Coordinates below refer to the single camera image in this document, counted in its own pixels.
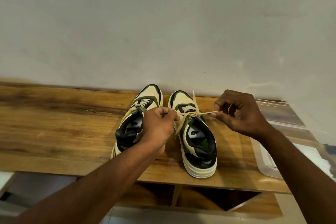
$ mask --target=person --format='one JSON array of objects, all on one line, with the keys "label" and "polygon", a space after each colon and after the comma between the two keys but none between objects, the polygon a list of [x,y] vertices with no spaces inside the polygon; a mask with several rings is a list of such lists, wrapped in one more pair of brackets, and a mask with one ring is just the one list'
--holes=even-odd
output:
[{"label": "person", "polygon": [[[335,182],[266,121],[253,95],[225,90],[215,101],[214,109],[218,111],[211,114],[214,118],[266,148],[308,224],[335,222]],[[144,134],[136,145],[38,202],[17,217],[15,223],[99,223],[164,151],[174,132],[175,120],[179,120],[176,111],[167,107],[147,111],[142,123]]]}]

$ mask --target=person's left hand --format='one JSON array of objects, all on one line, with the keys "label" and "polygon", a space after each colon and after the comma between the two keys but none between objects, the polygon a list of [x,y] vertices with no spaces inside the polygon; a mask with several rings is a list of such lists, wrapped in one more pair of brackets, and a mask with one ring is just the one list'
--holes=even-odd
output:
[{"label": "person's left hand", "polygon": [[174,121],[179,119],[177,112],[168,107],[155,107],[146,111],[142,120],[144,134],[141,141],[157,146],[162,153],[166,141],[174,132]]}]

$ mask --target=person's right arm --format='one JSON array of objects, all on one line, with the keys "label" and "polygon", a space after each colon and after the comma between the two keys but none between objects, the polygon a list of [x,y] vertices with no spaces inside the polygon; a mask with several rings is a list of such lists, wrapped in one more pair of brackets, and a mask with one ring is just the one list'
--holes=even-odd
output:
[{"label": "person's right arm", "polygon": [[214,109],[213,117],[266,148],[308,224],[335,223],[336,183],[267,122],[253,95],[225,90]]}]

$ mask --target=cream shoelace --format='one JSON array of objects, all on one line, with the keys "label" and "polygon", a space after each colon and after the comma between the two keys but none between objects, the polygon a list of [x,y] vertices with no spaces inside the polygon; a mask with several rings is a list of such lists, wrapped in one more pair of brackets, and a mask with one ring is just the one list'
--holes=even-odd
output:
[{"label": "cream shoelace", "polygon": [[176,129],[176,135],[180,132],[181,128],[183,127],[184,121],[186,120],[187,116],[190,117],[197,117],[197,116],[202,116],[202,115],[206,115],[206,114],[210,114],[210,113],[214,113],[214,112],[218,112],[218,111],[212,111],[212,112],[200,112],[198,109],[198,105],[196,102],[196,95],[195,95],[195,91],[192,91],[192,99],[194,101],[195,107],[191,106],[191,105],[187,105],[185,107],[182,107],[182,111],[184,113],[179,113],[179,115],[182,115],[183,118],[182,120],[180,120],[180,125],[179,127]]},{"label": "cream shoelace", "polygon": [[146,104],[148,104],[151,100],[150,99],[142,99],[139,104],[136,104],[135,106],[131,107],[131,109],[126,112],[124,117],[127,117],[131,112],[136,111],[138,107],[144,108]]}]

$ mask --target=sneaker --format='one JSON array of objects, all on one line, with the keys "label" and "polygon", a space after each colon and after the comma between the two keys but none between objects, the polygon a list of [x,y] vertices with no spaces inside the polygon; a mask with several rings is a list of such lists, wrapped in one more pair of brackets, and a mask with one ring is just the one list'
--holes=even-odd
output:
[{"label": "sneaker", "polygon": [[136,96],[131,108],[122,118],[120,127],[115,132],[116,142],[111,158],[132,147],[141,139],[144,112],[158,106],[163,106],[162,91],[155,84],[149,84]]},{"label": "sneaker", "polygon": [[169,98],[168,107],[180,116],[180,120],[174,122],[174,128],[180,138],[184,167],[193,177],[207,178],[217,167],[216,141],[202,117],[208,113],[199,112],[195,93],[193,97],[182,90],[175,91]]}]

